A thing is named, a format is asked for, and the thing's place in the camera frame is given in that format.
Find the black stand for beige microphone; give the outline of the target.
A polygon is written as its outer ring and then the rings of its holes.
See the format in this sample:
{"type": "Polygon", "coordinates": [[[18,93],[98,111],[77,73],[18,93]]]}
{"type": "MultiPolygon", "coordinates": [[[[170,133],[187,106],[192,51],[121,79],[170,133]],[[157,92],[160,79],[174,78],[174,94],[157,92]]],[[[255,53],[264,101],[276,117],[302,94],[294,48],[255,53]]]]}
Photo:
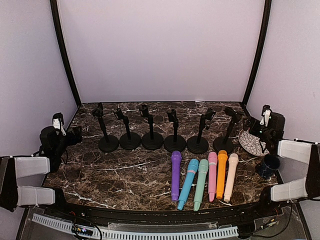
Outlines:
{"type": "Polygon", "coordinates": [[[230,140],[230,134],[232,133],[235,124],[237,124],[241,120],[242,114],[237,112],[237,111],[235,111],[231,107],[226,107],[224,109],[224,113],[227,116],[231,117],[229,125],[228,125],[228,128],[227,128],[226,133],[225,133],[224,136],[217,137],[213,141],[212,146],[213,146],[215,151],[219,152],[221,150],[224,150],[224,151],[227,152],[227,154],[231,154],[233,152],[233,149],[234,149],[234,144],[230,140]]]}

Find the black stand with purple microphone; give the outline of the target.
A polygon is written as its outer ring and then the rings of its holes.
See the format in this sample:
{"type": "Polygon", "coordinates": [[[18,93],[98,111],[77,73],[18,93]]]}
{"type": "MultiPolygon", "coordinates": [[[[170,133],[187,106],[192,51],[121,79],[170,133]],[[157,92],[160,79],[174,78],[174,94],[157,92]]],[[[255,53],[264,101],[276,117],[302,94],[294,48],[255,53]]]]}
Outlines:
{"type": "Polygon", "coordinates": [[[103,153],[111,153],[115,151],[119,147],[119,140],[116,136],[107,134],[106,125],[103,119],[103,104],[99,102],[96,109],[94,109],[91,114],[97,118],[100,129],[103,133],[103,137],[98,142],[99,150],[103,153]]]}

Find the orange toy microphone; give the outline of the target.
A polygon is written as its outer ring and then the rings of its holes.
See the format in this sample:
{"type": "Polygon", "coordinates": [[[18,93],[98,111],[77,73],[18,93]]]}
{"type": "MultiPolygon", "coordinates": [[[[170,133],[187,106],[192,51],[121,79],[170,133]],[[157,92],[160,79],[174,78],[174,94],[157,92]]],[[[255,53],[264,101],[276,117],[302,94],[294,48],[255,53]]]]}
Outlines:
{"type": "Polygon", "coordinates": [[[216,182],[216,198],[222,199],[225,189],[225,176],[226,176],[226,164],[228,160],[228,154],[225,150],[220,150],[217,155],[218,160],[218,172],[216,182]]]}

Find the beige toy microphone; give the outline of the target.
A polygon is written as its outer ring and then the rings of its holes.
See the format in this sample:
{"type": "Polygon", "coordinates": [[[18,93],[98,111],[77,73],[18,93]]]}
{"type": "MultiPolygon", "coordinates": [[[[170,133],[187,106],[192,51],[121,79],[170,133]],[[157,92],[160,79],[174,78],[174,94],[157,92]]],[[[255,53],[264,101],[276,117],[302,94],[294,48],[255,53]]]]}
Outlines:
{"type": "Polygon", "coordinates": [[[239,163],[239,156],[236,153],[232,153],[229,156],[228,162],[229,162],[228,174],[227,174],[227,180],[225,184],[225,191],[224,191],[224,198],[223,198],[223,200],[227,203],[231,200],[231,197],[232,197],[236,170],[239,163]]]}

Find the pink toy microphone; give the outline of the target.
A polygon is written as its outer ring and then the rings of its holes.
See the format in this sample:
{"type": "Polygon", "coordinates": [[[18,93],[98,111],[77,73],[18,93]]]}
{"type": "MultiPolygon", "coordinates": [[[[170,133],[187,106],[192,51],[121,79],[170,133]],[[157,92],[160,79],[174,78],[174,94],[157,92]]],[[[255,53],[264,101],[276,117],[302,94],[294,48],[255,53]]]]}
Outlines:
{"type": "Polygon", "coordinates": [[[217,153],[212,151],[208,154],[208,199],[210,203],[214,201],[216,195],[217,165],[217,153]]]}

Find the black stand with orange microphone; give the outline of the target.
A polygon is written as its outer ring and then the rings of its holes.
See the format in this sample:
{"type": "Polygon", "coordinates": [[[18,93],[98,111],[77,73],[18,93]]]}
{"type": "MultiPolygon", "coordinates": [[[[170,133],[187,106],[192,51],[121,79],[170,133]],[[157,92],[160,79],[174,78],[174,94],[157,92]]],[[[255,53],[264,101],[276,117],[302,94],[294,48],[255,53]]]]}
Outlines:
{"type": "Polygon", "coordinates": [[[208,130],[210,125],[206,121],[211,121],[216,114],[212,108],[208,108],[205,114],[202,114],[199,121],[199,130],[197,136],[190,137],[186,142],[187,149],[196,155],[204,154],[209,149],[209,143],[206,138],[202,137],[203,130],[208,130]]]}

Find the black stand with blue microphone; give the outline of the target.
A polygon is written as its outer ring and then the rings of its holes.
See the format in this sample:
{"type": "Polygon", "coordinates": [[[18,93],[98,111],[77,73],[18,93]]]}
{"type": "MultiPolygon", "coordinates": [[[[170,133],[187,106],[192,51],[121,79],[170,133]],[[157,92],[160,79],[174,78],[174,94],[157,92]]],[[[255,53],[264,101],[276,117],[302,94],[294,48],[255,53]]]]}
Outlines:
{"type": "Polygon", "coordinates": [[[120,146],[125,150],[134,150],[138,148],[141,144],[141,137],[136,132],[131,132],[129,118],[124,115],[120,108],[117,108],[113,113],[116,119],[122,120],[125,125],[126,133],[124,133],[119,139],[120,146]]]}

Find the mint green toy microphone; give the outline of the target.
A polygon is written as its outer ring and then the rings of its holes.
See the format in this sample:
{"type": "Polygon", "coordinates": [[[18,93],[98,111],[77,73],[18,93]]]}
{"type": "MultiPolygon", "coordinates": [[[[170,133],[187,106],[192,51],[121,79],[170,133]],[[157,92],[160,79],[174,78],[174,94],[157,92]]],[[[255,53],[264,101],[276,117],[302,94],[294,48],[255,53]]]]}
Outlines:
{"type": "Polygon", "coordinates": [[[194,200],[193,200],[194,212],[197,212],[200,209],[200,206],[202,204],[208,170],[209,170],[209,161],[207,159],[202,159],[199,162],[199,166],[198,166],[197,184],[196,184],[194,200]]]}

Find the blue toy microphone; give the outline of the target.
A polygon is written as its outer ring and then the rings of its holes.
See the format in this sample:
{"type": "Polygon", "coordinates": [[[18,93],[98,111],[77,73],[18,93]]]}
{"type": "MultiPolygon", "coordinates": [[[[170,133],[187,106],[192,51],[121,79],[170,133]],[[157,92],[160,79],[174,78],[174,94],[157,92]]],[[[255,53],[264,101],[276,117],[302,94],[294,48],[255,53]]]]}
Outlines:
{"type": "Polygon", "coordinates": [[[195,175],[198,171],[198,167],[199,167],[199,161],[195,158],[191,159],[188,164],[187,174],[184,179],[184,183],[183,183],[183,186],[182,186],[179,198],[178,198],[177,209],[179,211],[181,211],[184,208],[184,205],[188,200],[189,193],[190,193],[195,175]]]}

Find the black stand with pink microphone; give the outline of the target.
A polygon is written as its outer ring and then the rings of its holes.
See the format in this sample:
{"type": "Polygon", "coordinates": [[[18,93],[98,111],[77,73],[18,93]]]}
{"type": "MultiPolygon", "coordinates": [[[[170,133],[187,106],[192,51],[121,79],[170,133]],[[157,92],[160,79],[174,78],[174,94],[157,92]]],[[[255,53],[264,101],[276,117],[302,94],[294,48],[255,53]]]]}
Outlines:
{"type": "Polygon", "coordinates": [[[179,119],[175,109],[167,112],[168,121],[173,123],[173,134],[164,139],[164,148],[172,153],[174,151],[182,152],[186,148],[186,140],[181,135],[178,135],[179,119]]]}

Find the purple toy microphone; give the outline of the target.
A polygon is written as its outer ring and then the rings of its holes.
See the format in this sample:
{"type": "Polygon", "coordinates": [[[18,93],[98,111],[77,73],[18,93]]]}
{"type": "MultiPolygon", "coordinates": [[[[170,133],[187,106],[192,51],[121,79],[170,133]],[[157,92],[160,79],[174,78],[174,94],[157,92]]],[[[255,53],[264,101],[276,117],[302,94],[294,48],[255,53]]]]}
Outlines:
{"type": "Polygon", "coordinates": [[[173,151],[171,154],[171,200],[173,202],[177,202],[179,199],[181,161],[181,152],[173,151]]]}

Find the black stand with green microphone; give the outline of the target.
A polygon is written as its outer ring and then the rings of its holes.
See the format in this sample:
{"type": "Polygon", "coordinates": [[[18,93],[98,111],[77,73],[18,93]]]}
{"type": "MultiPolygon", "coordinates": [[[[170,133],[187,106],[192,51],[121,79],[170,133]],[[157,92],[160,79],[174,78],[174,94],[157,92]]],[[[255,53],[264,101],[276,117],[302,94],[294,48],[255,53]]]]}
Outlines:
{"type": "Polygon", "coordinates": [[[145,133],[141,138],[142,146],[147,150],[157,150],[164,142],[163,136],[154,132],[154,117],[149,113],[149,108],[147,105],[142,104],[139,108],[139,113],[142,118],[147,118],[149,125],[149,132],[145,133]]]}

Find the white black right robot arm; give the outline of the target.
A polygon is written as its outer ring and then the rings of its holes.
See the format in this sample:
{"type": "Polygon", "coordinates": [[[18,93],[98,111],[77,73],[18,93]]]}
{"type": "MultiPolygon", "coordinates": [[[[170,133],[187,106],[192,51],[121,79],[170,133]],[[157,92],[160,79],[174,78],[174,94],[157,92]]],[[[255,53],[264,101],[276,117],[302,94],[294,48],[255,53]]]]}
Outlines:
{"type": "Polygon", "coordinates": [[[271,155],[308,166],[304,177],[267,190],[268,197],[255,205],[255,213],[260,217],[266,217],[274,210],[274,202],[320,200],[320,144],[284,139],[285,123],[282,114],[268,109],[262,113],[261,120],[252,116],[243,120],[243,129],[265,143],[271,155]]]}

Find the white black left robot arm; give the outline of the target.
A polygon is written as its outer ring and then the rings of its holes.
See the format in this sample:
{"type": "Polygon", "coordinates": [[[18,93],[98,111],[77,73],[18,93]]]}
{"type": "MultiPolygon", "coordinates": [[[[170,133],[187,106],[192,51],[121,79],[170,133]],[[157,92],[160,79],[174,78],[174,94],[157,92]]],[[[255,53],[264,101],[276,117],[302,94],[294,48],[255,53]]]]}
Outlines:
{"type": "Polygon", "coordinates": [[[0,207],[14,212],[17,207],[51,205],[60,218],[71,213],[60,188],[18,185],[18,179],[46,175],[58,171],[67,147],[82,142],[82,127],[63,132],[48,126],[40,132],[39,156],[9,156],[0,158],[0,207]]]}

